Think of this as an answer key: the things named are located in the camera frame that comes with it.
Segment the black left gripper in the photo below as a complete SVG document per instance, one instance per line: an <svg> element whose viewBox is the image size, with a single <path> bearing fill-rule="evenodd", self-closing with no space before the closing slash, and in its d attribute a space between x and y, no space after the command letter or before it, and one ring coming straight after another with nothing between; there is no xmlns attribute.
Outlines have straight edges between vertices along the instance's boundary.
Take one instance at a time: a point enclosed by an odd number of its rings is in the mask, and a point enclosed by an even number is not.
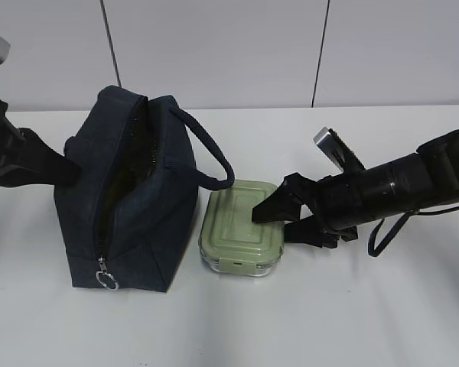
<svg viewBox="0 0 459 367"><path fill-rule="evenodd" d="M79 165L46 145L29 128L17 128L0 100L0 187L46 184L68 187L82 173Z"/></svg>

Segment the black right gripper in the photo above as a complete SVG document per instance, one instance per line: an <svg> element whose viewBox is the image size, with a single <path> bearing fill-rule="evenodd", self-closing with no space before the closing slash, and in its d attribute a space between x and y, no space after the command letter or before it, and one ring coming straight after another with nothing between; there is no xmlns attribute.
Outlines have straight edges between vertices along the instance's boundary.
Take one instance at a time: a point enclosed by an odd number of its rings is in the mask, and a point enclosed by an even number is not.
<svg viewBox="0 0 459 367"><path fill-rule="evenodd" d="M284 177L281 185L252 209L252 221L289 221L285 243L336 248L338 240L358 239L357 226L370 218L366 213L367 170L308 179L299 173ZM301 207L311 215L301 219Z"/></svg>

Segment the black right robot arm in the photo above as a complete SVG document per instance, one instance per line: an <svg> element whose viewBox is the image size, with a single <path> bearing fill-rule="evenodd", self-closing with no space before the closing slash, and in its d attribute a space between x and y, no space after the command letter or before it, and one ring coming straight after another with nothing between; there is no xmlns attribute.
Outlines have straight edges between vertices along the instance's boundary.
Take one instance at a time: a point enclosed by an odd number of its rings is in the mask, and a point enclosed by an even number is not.
<svg viewBox="0 0 459 367"><path fill-rule="evenodd" d="M252 210L254 223L284 221L287 243L336 248L340 240L356 240L359 225L399 216L382 240L378 227L370 233L368 253L377 257L409 218L459 210L459 129L372 168L331 128L322 128L314 143L340 174L320 180L289 174Z"/></svg>

